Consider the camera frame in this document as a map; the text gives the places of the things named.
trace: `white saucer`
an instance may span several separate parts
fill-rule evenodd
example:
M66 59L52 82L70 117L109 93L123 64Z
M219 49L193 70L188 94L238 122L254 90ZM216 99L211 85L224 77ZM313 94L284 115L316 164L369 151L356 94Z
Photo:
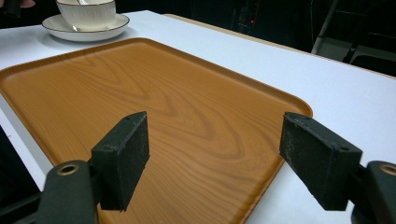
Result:
M67 23L62 15L56 15L45 19L42 22L47 31L61 39L72 41L97 41L104 40L122 34L128 28L129 18L117 14L116 19L107 26L105 30L98 31L75 31L73 26Z

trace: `brown tray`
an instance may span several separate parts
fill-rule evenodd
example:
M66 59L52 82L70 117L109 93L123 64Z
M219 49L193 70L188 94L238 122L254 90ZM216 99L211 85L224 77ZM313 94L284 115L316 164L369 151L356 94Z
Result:
M91 157L148 112L150 159L127 212L105 223L244 222L276 175L286 111L302 100L142 38L0 72L1 93L53 164Z

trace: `tray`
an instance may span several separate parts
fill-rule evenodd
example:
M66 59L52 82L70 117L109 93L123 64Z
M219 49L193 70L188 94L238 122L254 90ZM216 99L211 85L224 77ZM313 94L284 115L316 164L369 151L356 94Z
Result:
M302 100L144 38L0 72L0 90L53 164L91 157L123 117L148 112L150 159L125 213L105 223L244 222L282 164Z

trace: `white table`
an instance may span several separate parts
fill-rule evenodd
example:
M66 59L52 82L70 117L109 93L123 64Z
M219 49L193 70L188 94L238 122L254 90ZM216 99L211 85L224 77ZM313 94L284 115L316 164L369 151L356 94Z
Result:
M294 94L314 119L364 151L361 161L396 162L396 79L314 55L227 35L149 11L127 13L122 35L95 43L52 37L37 25L0 30L0 69L125 38L146 37ZM42 189L47 158L0 97L0 125ZM248 223L350 223L346 212L326 212L285 164Z

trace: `white bowl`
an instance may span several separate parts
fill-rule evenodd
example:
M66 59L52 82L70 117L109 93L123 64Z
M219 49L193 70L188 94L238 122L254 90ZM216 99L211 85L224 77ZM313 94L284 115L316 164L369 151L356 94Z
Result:
M79 31L106 29L116 18L114 0L57 0L64 20Z

